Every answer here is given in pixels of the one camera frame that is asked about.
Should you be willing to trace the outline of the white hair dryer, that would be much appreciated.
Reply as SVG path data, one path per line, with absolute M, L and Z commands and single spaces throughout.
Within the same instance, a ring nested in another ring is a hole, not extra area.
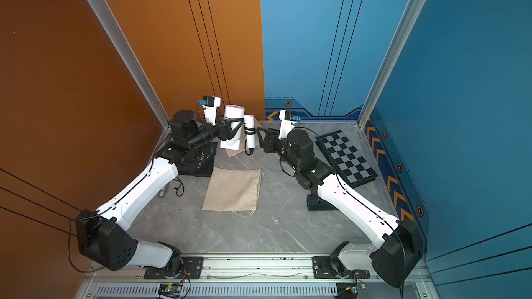
M 221 148 L 229 156 L 244 152 L 253 155 L 256 148 L 255 117 L 245 114 L 245 108 L 238 105 L 227 105 L 224 111 L 224 125 L 229 129 L 228 138 L 221 141 Z

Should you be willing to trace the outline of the black drawstring dryer bag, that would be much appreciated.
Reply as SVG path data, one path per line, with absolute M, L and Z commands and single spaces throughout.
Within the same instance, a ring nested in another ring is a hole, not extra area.
M 204 145 L 198 149 L 190 149 L 176 163 L 181 175 L 194 177 L 210 177 L 214 169 L 214 159 L 218 144 Z

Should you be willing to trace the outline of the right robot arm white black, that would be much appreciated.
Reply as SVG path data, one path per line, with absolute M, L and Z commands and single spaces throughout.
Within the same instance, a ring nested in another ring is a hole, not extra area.
M 314 141 L 309 131 L 294 128 L 280 138 L 279 130 L 259 128 L 257 134 L 263 151 L 287 163 L 303 189 L 342 212 L 370 239 L 369 245 L 339 244 L 330 254 L 329 274 L 354 278 L 357 270 L 375 271 L 388 285 L 402 289 L 423 257 L 420 229 L 415 221 L 400 220 L 350 187 L 352 181 L 366 184 L 377 174 L 342 131 Z

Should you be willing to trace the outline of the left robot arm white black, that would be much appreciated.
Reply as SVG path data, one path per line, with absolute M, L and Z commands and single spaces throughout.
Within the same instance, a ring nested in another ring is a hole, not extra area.
M 110 271 L 138 266 L 156 269 L 169 278 L 183 271 L 181 251 L 162 242 L 132 238 L 128 229 L 146 205 L 179 175 L 210 176 L 218 142 L 239 141 L 241 132 L 255 129 L 254 118 L 239 115 L 220 118 L 205 109 L 205 123 L 191 110 L 181 110 L 170 130 L 155 148 L 146 169 L 115 197 L 95 211 L 83 210 L 76 219 L 79 253 Z

